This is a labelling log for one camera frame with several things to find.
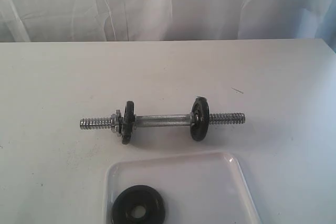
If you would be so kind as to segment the chrome threaded dumbbell bar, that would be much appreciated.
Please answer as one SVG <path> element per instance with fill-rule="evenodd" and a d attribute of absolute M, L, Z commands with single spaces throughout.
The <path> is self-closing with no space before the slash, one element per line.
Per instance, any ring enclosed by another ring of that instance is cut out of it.
<path fill-rule="evenodd" d="M 82 130 L 111 129 L 111 116 L 107 118 L 81 119 L 79 127 Z M 133 129 L 138 127 L 179 127 L 192 126 L 193 114 L 175 115 L 135 115 Z M 244 124 L 246 121 L 243 113 L 211 113 L 209 125 L 212 124 Z"/>

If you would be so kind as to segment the black weight plate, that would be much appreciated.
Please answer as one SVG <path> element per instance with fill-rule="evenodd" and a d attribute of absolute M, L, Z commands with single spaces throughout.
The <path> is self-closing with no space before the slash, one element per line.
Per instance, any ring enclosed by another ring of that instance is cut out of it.
<path fill-rule="evenodd" d="M 210 120 L 209 106 L 206 98 L 196 98 L 191 112 L 194 118 L 190 127 L 191 137 L 193 140 L 200 142 L 207 134 Z"/>
<path fill-rule="evenodd" d="M 127 101 L 122 126 L 122 144 L 124 145 L 130 143 L 134 122 L 135 122 L 134 102 Z"/>
<path fill-rule="evenodd" d="M 141 217 L 132 216 L 135 207 L 145 209 Z M 164 199 L 154 188 L 147 185 L 135 185 L 124 190 L 111 207 L 112 223 L 163 223 L 166 209 Z"/>

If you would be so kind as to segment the chrome spin lock collar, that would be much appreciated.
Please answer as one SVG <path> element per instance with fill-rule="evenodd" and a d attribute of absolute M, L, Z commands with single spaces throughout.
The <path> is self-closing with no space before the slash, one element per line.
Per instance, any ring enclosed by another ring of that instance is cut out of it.
<path fill-rule="evenodd" d="M 121 136 L 122 130 L 122 116 L 120 110 L 116 110 L 114 114 L 111 115 L 111 131 L 117 136 Z"/>

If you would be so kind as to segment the white plastic tray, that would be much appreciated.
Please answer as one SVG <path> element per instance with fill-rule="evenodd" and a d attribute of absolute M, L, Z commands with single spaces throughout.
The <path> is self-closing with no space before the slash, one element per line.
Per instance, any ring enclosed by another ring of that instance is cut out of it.
<path fill-rule="evenodd" d="M 103 223 L 127 188 L 160 193 L 165 223 L 261 223 L 239 162 L 231 153 L 206 152 L 122 161 L 106 173 Z"/>

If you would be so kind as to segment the white backdrop curtain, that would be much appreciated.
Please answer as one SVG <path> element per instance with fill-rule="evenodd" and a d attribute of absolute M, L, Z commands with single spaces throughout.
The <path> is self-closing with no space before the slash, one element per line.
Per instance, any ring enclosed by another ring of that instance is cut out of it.
<path fill-rule="evenodd" d="M 321 38 L 335 0 L 1 0 L 2 42 Z"/>

